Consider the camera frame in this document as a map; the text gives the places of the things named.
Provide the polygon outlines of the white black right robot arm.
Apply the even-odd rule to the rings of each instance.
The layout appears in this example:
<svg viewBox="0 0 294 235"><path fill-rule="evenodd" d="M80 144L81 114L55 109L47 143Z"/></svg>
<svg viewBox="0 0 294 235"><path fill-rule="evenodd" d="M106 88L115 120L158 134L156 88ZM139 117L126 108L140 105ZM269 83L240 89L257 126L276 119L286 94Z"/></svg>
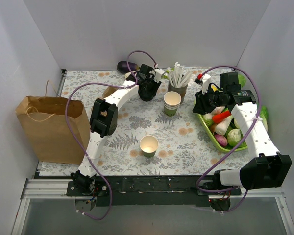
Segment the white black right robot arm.
<svg viewBox="0 0 294 235"><path fill-rule="evenodd" d="M218 170L212 178L212 192L226 193L233 187L246 190L277 188L282 186L291 167L289 155L283 155L273 144L260 119L256 99L250 90L243 90L237 72L220 75L220 88L206 75L195 80L201 91L195 94L193 112L207 114L224 106L236 120L246 143L251 160L240 169Z"/></svg>

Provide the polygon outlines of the green white paper cup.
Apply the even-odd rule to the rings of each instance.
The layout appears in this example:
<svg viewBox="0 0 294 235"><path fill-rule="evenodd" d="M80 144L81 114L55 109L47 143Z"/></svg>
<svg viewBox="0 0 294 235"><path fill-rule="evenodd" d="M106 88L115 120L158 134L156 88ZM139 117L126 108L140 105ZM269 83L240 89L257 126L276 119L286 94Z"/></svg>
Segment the green white paper cup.
<svg viewBox="0 0 294 235"><path fill-rule="evenodd" d="M158 146L159 142L154 136L147 135L140 140L140 149L145 157L154 157Z"/></svg>

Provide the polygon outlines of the black plastic coffee lid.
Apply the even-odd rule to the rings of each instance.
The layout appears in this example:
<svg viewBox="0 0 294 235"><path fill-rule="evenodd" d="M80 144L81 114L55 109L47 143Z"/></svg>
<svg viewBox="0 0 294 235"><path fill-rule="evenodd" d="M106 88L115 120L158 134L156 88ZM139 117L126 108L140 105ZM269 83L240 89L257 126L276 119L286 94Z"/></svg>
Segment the black plastic coffee lid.
<svg viewBox="0 0 294 235"><path fill-rule="evenodd" d="M141 92L139 93L139 97L140 97L140 99L141 99L142 101L144 101L144 102L149 102L149 101L153 100L154 96L155 96L155 95L154 95L153 93L151 93L151 92L141 91Z"/></svg>

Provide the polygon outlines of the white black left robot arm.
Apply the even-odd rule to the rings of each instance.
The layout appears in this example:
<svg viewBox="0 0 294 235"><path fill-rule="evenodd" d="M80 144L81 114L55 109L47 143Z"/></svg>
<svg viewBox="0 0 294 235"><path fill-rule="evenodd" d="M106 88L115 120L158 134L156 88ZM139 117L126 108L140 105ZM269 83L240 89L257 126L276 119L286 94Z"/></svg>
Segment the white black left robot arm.
<svg viewBox="0 0 294 235"><path fill-rule="evenodd" d="M116 91L111 95L94 101L90 117L89 143L77 172L71 174L75 188L82 195L88 196L95 192L94 176L97 171L93 163L100 155L107 138L117 128L118 109L137 94L142 100L151 101L161 85L164 73L163 69L141 65L140 70L131 74L121 86L113 86Z"/></svg>

